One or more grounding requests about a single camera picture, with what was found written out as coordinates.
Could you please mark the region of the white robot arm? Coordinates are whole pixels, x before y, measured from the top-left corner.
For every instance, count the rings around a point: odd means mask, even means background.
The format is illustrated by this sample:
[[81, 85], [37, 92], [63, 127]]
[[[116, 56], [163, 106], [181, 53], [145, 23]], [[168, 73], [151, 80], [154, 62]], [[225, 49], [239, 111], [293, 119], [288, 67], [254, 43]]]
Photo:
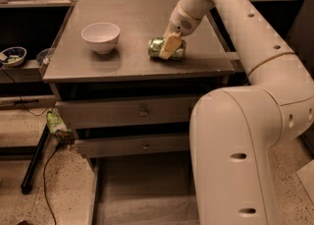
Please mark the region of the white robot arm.
[[217, 9], [249, 83], [203, 95], [189, 143], [200, 225], [281, 225], [269, 148], [313, 123], [314, 81], [249, 0], [180, 0], [160, 56], [169, 58]]

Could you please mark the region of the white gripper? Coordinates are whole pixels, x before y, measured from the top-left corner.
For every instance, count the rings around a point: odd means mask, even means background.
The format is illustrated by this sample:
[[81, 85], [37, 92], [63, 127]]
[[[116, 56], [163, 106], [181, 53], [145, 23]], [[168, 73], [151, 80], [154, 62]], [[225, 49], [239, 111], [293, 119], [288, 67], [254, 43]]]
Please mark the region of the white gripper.
[[163, 34], [166, 38], [159, 57], [164, 60], [169, 59], [182, 45], [183, 40], [181, 36], [192, 34], [201, 23], [201, 20], [201, 11], [192, 7], [187, 8], [182, 3], [178, 3]]

